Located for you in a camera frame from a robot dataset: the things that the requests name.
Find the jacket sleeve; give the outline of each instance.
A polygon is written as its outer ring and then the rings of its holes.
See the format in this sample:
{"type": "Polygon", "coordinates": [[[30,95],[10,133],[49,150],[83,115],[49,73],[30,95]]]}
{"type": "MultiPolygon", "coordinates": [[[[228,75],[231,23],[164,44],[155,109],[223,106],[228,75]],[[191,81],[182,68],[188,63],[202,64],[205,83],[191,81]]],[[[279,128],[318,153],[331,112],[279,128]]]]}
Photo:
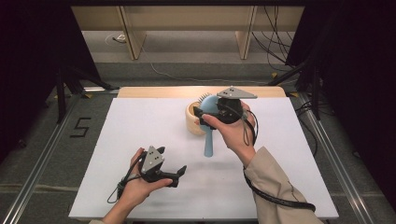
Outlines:
{"type": "MultiPolygon", "coordinates": [[[[306,202],[304,195],[290,182],[285,172],[269,151],[262,147],[245,170],[252,185],[273,197],[295,202],[306,202]]],[[[277,205],[253,193],[259,223],[320,223],[308,209],[295,209],[277,205]]]]}

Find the tape roll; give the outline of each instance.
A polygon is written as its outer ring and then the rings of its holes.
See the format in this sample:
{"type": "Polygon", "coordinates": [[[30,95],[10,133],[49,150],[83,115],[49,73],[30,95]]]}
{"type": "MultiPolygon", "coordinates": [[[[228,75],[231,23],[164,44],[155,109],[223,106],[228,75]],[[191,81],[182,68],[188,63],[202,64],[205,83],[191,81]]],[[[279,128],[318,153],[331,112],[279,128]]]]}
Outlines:
{"type": "Polygon", "coordinates": [[[193,133],[193,134],[196,134],[196,135],[204,135],[205,132],[202,131],[202,129],[200,128],[200,125],[197,125],[195,123],[195,121],[198,120],[198,118],[194,116],[194,110],[193,110],[194,106],[199,106],[199,103],[198,102],[193,102],[193,103],[189,104],[186,107],[186,126],[187,126],[187,129],[189,130],[190,133],[193,133]]]}

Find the floor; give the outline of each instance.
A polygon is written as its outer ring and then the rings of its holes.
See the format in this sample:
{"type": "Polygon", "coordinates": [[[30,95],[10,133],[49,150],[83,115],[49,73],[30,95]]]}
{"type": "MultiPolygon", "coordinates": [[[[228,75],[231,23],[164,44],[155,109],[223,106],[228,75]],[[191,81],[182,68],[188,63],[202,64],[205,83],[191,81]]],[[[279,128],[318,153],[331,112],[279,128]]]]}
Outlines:
{"type": "MultiPolygon", "coordinates": [[[[138,60],[132,61],[126,45],[113,40],[122,32],[83,32],[83,36],[96,62],[98,71],[105,82],[115,86],[172,86],[172,85],[263,85],[273,76],[280,76],[289,68],[262,49],[252,38],[248,58],[239,58],[238,47],[233,32],[148,32],[144,50],[138,60]]],[[[255,33],[264,44],[272,33],[255,33]]],[[[293,33],[282,33],[280,39],[287,46],[293,33]]],[[[271,43],[274,54],[284,59],[285,48],[271,43]]],[[[287,93],[294,93],[292,77],[282,83],[287,93]]],[[[88,81],[84,86],[94,86],[88,81]]],[[[309,92],[290,95],[295,109],[309,100],[309,92]]],[[[26,180],[31,179],[36,163],[44,161],[32,192],[27,194],[27,202],[16,217],[18,223],[80,223],[70,219],[68,212],[76,197],[78,187],[85,174],[96,140],[106,119],[115,92],[93,92],[83,97],[70,95],[67,98],[68,115],[63,127],[56,124],[57,103],[55,92],[49,96],[47,106],[43,107],[35,125],[25,136],[26,147],[16,148],[0,164],[0,218],[5,218],[11,205],[23,191],[26,180]],[[84,135],[80,126],[89,127],[84,135]],[[55,130],[60,134],[54,136],[55,130]]],[[[310,112],[300,118],[305,136],[315,160],[322,173],[326,186],[332,196],[339,218],[324,220],[325,223],[396,223],[395,211],[378,188],[359,155],[344,133],[336,115],[320,98],[320,125],[329,139],[320,138],[320,128],[312,119],[310,112]],[[346,192],[344,181],[329,153],[336,153],[340,164],[347,174],[360,199],[364,201],[366,215],[362,216],[353,204],[353,198],[346,192]]]]}

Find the hand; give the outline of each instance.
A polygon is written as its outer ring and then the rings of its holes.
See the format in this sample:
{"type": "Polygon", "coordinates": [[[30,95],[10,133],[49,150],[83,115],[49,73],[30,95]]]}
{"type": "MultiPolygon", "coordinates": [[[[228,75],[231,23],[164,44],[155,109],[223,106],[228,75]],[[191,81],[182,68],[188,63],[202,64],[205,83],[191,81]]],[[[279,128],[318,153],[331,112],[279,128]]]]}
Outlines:
{"type": "MultiPolygon", "coordinates": [[[[142,154],[144,149],[141,147],[137,150],[131,158],[131,164],[142,154]]],[[[139,175],[139,162],[132,170],[132,174],[139,175]]],[[[148,183],[143,178],[131,180],[125,186],[125,189],[119,201],[113,206],[110,212],[103,218],[106,224],[122,223],[124,219],[131,213],[131,211],[149,196],[149,194],[156,190],[172,184],[172,179],[161,179],[159,181],[148,183]]]]}
{"type": "MultiPolygon", "coordinates": [[[[244,110],[250,110],[247,104],[244,102],[241,102],[241,104],[244,110]]],[[[207,124],[219,130],[227,148],[231,149],[239,157],[244,166],[247,167],[256,154],[256,150],[253,147],[253,133],[246,123],[244,124],[244,121],[240,119],[232,124],[225,124],[207,114],[204,114],[202,118],[207,124]]],[[[247,120],[253,127],[255,126],[255,120],[249,112],[247,112],[247,120]]]]}

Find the white tabletop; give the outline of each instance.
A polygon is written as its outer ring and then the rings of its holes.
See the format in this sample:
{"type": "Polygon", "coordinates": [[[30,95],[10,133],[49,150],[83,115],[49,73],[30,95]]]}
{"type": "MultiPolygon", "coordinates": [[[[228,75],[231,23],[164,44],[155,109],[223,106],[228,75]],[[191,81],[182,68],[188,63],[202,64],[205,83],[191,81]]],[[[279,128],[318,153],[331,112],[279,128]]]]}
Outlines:
{"type": "MultiPolygon", "coordinates": [[[[103,217],[113,204],[107,198],[126,174],[138,148],[165,147],[162,170],[175,173],[187,165],[177,188],[159,189],[132,211],[136,220],[250,220],[256,206],[245,182],[242,163],[218,131],[214,156],[204,156],[205,136],[188,132],[185,108],[190,98],[118,98],[103,130],[69,214],[71,218],[103,217]]],[[[256,148],[266,146],[294,187],[313,203],[319,218],[338,214],[306,142],[289,98],[244,100],[259,122],[256,148]]]]}

